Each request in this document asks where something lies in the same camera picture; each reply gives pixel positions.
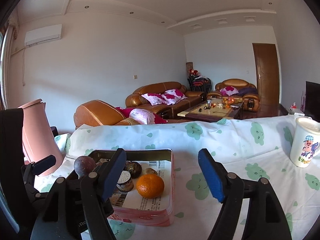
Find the fruit plate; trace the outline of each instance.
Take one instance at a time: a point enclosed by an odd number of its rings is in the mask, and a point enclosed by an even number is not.
[[[98,162],[101,159],[110,159],[115,152],[95,150],[89,156]],[[137,179],[133,179],[134,188],[128,194],[115,189],[110,198],[114,213],[108,218],[144,226],[169,226],[174,220],[175,171],[172,150],[126,150],[126,153],[127,161],[137,161],[143,169],[150,167],[158,172],[164,180],[164,193],[154,199],[143,198],[135,188]],[[75,171],[72,171],[67,179],[77,179]]]

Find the white wall-mounted air conditioner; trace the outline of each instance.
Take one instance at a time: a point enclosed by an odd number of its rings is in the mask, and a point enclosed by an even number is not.
[[[37,44],[61,39],[62,24],[43,27],[26,33],[24,45],[31,47]]]

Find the pink thermos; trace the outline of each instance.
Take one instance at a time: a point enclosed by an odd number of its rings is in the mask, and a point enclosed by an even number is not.
[[[46,176],[60,167],[63,156],[54,141],[54,137],[45,114],[42,99],[29,102],[19,108],[23,109],[22,145],[29,162],[37,162],[49,155],[56,157],[56,164],[40,174]]]

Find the brown leather armchair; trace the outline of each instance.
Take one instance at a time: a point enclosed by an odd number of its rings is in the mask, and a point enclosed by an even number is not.
[[[87,124],[90,126],[100,125],[136,125],[139,124],[132,118],[125,118],[124,115],[101,100],[92,100],[80,105],[75,114],[73,120],[78,129],[81,125]],[[168,120],[168,123],[180,123],[189,122],[190,120]]]
[[[179,89],[186,95],[187,98],[171,106],[162,104],[152,106],[148,100],[141,96],[146,93],[162,94],[170,89]],[[178,113],[192,106],[195,106],[204,100],[204,92],[187,91],[187,88],[184,85],[181,85],[179,82],[163,82],[150,84],[136,89],[131,95],[126,98],[125,105],[127,107],[143,108],[155,114],[159,114],[160,116],[162,116],[162,118],[172,119],[177,117]]]
[[[227,79],[221,83],[216,84],[215,91],[209,92],[207,94],[207,99],[210,98],[227,98],[228,96],[222,96],[220,89],[223,89],[228,86],[233,86],[236,89],[246,88],[246,87],[252,87],[256,88],[254,84],[248,83],[245,80],[232,78]],[[260,98],[257,94],[245,94],[244,96],[237,96],[232,95],[233,98],[242,98],[244,101],[244,110],[249,110],[252,112],[257,112],[260,107]]]

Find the television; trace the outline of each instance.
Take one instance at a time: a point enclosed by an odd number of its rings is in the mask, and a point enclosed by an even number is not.
[[[306,81],[306,116],[320,122],[320,84]]]

